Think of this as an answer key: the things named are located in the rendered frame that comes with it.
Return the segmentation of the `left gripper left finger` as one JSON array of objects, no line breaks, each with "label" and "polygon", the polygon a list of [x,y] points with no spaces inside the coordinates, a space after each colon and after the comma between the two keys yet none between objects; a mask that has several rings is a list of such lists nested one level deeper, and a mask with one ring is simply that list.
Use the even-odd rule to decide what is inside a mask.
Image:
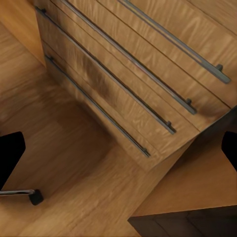
[{"label": "left gripper left finger", "polygon": [[0,190],[26,150],[21,131],[0,137]]}]

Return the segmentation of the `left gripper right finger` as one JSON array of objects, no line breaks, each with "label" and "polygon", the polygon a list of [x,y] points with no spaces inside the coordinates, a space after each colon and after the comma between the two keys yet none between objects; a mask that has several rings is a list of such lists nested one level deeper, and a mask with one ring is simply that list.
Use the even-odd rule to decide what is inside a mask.
[{"label": "left gripper right finger", "polygon": [[226,131],[221,149],[237,171],[237,133]]}]

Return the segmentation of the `swivel chair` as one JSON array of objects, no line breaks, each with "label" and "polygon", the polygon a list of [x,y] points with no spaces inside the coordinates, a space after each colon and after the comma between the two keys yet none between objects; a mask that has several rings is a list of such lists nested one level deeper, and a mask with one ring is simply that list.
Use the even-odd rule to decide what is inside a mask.
[{"label": "swivel chair", "polygon": [[29,195],[32,205],[37,205],[44,200],[40,189],[6,189],[0,190],[0,196]]}]

